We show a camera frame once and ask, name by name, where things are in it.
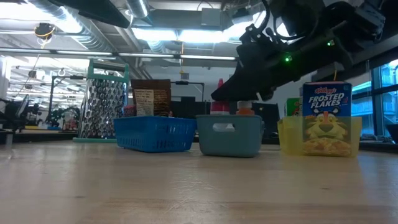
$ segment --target table surface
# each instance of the table surface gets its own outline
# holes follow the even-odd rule
[[[8,223],[398,223],[398,157],[146,154],[70,141],[0,150]]]

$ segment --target green led light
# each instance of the green led light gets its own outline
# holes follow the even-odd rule
[[[330,47],[330,46],[334,46],[335,45],[335,41],[334,40],[330,40],[329,42],[328,42],[328,46]]]
[[[291,62],[293,59],[292,59],[292,56],[287,56],[286,58],[285,58],[285,62]]]

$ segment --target frosted flakes cereal box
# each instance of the frosted flakes cereal box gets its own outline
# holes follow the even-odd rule
[[[303,85],[303,150],[308,155],[351,154],[350,83]]]

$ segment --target pillar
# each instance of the pillar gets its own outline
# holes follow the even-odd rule
[[[7,90],[9,86],[9,81],[11,77],[11,62],[7,60],[6,57],[0,56],[0,98],[7,99]],[[4,112],[6,109],[6,104],[0,102],[0,111]]]

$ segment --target label on bag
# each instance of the label on bag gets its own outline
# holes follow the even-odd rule
[[[154,115],[154,90],[134,90],[137,102],[137,116]]]

